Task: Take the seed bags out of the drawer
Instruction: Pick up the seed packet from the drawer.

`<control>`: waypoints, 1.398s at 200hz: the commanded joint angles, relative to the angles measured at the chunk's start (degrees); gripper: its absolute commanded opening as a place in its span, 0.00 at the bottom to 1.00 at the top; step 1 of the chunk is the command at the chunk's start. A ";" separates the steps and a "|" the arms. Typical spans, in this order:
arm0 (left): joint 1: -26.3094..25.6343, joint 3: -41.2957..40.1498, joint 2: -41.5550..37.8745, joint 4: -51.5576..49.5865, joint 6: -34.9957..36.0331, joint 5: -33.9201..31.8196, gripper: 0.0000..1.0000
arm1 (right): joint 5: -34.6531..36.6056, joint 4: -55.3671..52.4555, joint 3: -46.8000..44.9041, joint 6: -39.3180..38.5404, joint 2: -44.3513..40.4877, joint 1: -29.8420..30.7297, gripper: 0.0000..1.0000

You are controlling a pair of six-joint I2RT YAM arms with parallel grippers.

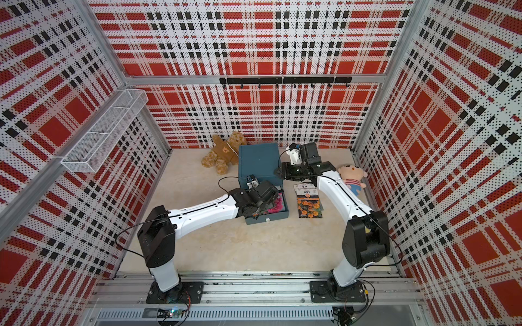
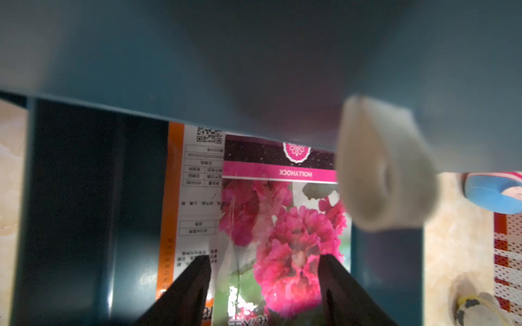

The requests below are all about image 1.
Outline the pink flower seed bag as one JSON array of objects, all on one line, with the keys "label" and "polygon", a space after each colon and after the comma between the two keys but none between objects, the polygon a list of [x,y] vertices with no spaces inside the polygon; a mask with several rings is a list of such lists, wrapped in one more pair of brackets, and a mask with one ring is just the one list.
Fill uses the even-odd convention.
[{"label": "pink flower seed bag", "polygon": [[268,215],[268,214],[279,213],[279,212],[283,211],[284,209],[285,209],[284,197],[283,197],[282,193],[279,193],[277,198],[273,202],[273,206],[270,209],[268,209],[265,212],[265,214]]}]

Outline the teal drawer cabinet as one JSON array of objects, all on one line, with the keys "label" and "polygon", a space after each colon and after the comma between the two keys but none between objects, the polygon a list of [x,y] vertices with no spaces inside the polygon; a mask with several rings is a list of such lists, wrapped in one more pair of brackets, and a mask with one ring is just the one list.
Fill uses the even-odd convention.
[{"label": "teal drawer cabinet", "polygon": [[242,188],[248,188],[246,184],[248,175],[255,175],[259,183],[270,181],[283,194],[285,206],[285,209],[279,213],[266,215],[266,210],[254,217],[245,218],[247,225],[284,220],[290,215],[284,194],[283,181],[275,174],[275,170],[280,163],[279,155],[279,146],[276,143],[242,145],[239,148],[239,185]]}]

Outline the orange marigold seed bag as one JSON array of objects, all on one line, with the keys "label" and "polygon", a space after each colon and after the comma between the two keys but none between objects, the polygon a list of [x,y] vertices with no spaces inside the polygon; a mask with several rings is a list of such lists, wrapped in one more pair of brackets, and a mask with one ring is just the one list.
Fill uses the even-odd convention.
[{"label": "orange marigold seed bag", "polygon": [[321,219],[323,217],[323,206],[319,199],[319,191],[314,184],[296,184],[294,191],[300,219]]}]

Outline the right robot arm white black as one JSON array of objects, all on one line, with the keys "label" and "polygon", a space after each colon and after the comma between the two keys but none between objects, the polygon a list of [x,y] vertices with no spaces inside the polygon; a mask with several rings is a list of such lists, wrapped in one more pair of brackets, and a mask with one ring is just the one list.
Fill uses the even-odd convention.
[{"label": "right robot arm white black", "polygon": [[345,223],[343,259],[331,271],[329,282],[333,292],[348,290],[368,267],[390,254],[388,219],[384,212],[373,210],[355,193],[353,182],[367,177],[360,168],[336,168],[331,162],[322,161],[315,143],[292,143],[285,153],[290,160],[282,162],[275,174],[283,180],[310,181],[326,194]]}]

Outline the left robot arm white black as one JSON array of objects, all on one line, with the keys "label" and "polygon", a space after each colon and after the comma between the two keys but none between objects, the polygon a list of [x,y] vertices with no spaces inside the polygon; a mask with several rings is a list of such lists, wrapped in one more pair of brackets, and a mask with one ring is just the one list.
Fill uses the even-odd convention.
[{"label": "left robot arm white black", "polygon": [[175,267],[175,243],[198,229],[238,217],[250,218],[267,210],[279,197],[279,189],[262,181],[249,189],[237,188],[227,194],[184,209],[154,208],[137,233],[139,245],[160,293],[181,288]]}]

